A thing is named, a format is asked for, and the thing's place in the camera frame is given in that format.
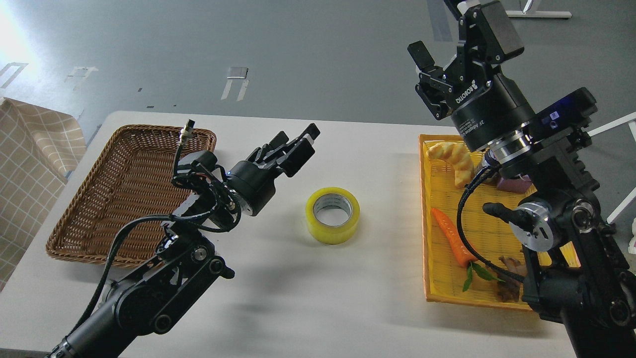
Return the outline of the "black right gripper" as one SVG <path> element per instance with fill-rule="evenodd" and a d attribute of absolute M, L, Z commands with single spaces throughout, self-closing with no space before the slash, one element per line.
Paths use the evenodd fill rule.
<path fill-rule="evenodd" d="M 457 53 L 437 66 L 422 41 L 407 52 L 418 68 L 415 91 L 436 120 L 449 116 L 470 151 L 529 122 L 536 112 L 501 65 L 521 55 L 524 45 L 501 2 L 446 0 L 458 22 Z"/>

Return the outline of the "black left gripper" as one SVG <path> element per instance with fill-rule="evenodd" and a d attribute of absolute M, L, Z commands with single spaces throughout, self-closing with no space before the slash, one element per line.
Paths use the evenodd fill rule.
<path fill-rule="evenodd" d="M 279 175 L 291 178 L 299 172 L 315 154 L 313 144 L 320 134 L 316 124 L 308 125 L 293 139 L 280 131 L 262 149 L 253 150 L 229 170 L 229 188 L 238 195 L 246 215 L 256 216 L 272 199 Z"/>

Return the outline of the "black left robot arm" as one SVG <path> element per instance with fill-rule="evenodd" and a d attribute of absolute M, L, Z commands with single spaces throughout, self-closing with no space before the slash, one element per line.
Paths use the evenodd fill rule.
<path fill-rule="evenodd" d="M 191 194 L 170 214 L 146 215 L 121 227 L 91 301 L 50 358 L 117 358 L 139 336 L 170 331 L 216 279 L 236 275 L 204 232 L 227 233 L 242 216 L 261 212 L 275 194 L 275 179 L 293 177 L 315 154 L 313 144 L 320 135 L 315 124 L 293 140 L 281 131 L 226 171 L 211 151 L 182 155 L 194 125 L 188 120 L 179 133 L 171 176 L 173 186 Z M 111 283 L 98 303 L 125 238 L 146 222 L 162 227 L 155 253 Z"/>

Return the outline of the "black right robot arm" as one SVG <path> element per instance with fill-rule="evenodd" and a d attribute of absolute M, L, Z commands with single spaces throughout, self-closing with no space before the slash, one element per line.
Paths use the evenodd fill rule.
<path fill-rule="evenodd" d="M 597 111 L 579 88 L 536 113 L 501 64 L 524 47 L 498 1 L 447 0 L 459 25 L 457 53 L 435 64 L 418 41 L 407 48 L 419 69 L 415 90 L 437 119 L 449 116 L 472 152 L 489 149 L 497 164 L 468 185 L 458 205 L 487 176 L 528 176 L 536 192 L 509 209 L 487 202 L 483 211 L 509 224 L 523 245 L 522 300 L 543 320 L 561 323 L 579 358 L 635 356 L 635 275 L 601 216 L 599 184 L 577 151 L 591 144 L 585 128 Z"/>

